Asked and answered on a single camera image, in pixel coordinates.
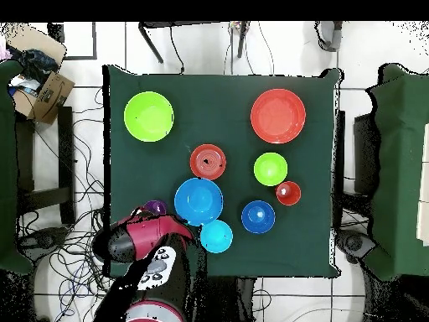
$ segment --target lime green bowl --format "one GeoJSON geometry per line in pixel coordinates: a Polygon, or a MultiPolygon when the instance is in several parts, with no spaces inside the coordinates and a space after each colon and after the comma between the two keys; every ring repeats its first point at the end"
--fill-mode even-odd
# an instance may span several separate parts
{"type": "Polygon", "coordinates": [[[167,136],[173,121],[173,108],[157,92],[141,92],[125,106],[125,126],[133,137],[143,142],[156,142],[167,136]]]}
{"type": "Polygon", "coordinates": [[[286,160],[277,153],[264,153],[255,161],[253,173],[263,185],[278,185],[287,175],[286,160]]]}

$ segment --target purple bowl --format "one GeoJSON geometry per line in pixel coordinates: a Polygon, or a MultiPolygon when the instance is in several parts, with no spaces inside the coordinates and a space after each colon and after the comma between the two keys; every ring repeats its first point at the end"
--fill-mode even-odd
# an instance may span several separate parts
{"type": "Polygon", "coordinates": [[[155,215],[167,214],[167,204],[161,200],[150,200],[143,206],[143,208],[155,215]]]}

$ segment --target dark green tablecloth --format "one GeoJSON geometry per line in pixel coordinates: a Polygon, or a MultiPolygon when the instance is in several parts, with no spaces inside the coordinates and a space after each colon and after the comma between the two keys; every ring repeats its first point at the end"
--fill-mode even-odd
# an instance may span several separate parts
{"type": "Polygon", "coordinates": [[[382,280],[429,276],[429,247],[416,238],[429,75],[402,68],[381,68],[379,85],[368,90],[381,136],[380,183],[372,200],[372,234],[379,246],[364,261],[382,280]]]}
{"type": "Polygon", "coordinates": [[[7,91],[9,81],[22,70],[15,60],[0,63],[0,269],[29,273],[33,270],[31,262],[15,247],[18,162],[15,111],[7,91]]]}
{"type": "Polygon", "coordinates": [[[169,212],[174,212],[177,188],[193,177],[189,167],[191,152],[202,143],[213,143],[222,148],[227,159],[226,170],[215,183],[225,199],[220,219],[230,225],[234,239],[226,252],[209,254],[209,275],[337,275],[329,265],[329,229],[333,87],[339,80],[338,70],[330,70],[323,78],[138,76],[114,66],[109,66],[109,73],[111,221],[151,199],[165,200],[169,212]],[[251,128],[253,102],[272,88],[295,92],[306,108],[304,128],[290,143],[266,143],[251,128]],[[136,140],[124,125],[125,105],[142,91],[164,95],[174,109],[172,131],[156,143],[136,140]],[[285,157],[287,179],[302,189],[297,205],[281,205],[273,187],[256,181],[253,163],[264,152],[285,157]],[[251,234],[241,225],[242,209],[256,199],[267,201],[276,212],[275,225],[263,235],[251,234]]]}

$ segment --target small red bowl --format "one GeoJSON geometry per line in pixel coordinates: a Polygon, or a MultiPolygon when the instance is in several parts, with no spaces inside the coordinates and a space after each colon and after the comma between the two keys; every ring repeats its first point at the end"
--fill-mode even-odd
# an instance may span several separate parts
{"type": "Polygon", "coordinates": [[[304,123],[304,104],[295,93],[286,89],[263,92],[251,108],[253,130],[269,143],[292,141],[304,123]]]}
{"type": "Polygon", "coordinates": [[[297,183],[284,181],[276,187],[276,196],[281,204],[291,206],[301,199],[301,189],[297,183]]]}
{"type": "Polygon", "coordinates": [[[192,152],[189,165],[197,177],[215,180],[225,171],[226,157],[214,144],[202,144],[192,152]]]}

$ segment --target light blue bowl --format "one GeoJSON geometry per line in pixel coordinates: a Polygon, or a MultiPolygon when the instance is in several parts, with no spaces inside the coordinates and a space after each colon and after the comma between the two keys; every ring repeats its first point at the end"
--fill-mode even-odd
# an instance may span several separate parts
{"type": "Polygon", "coordinates": [[[209,252],[222,253],[232,243],[232,230],[221,220],[214,220],[201,229],[201,245],[209,252]]]}
{"type": "Polygon", "coordinates": [[[218,185],[203,178],[186,180],[174,196],[174,208],[191,226],[206,225],[216,220],[224,199],[218,185]]]}
{"type": "Polygon", "coordinates": [[[265,201],[255,200],[246,205],[241,213],[241,222],[248,232],[265,233],[274,225],[276,214],[265,201]]]}

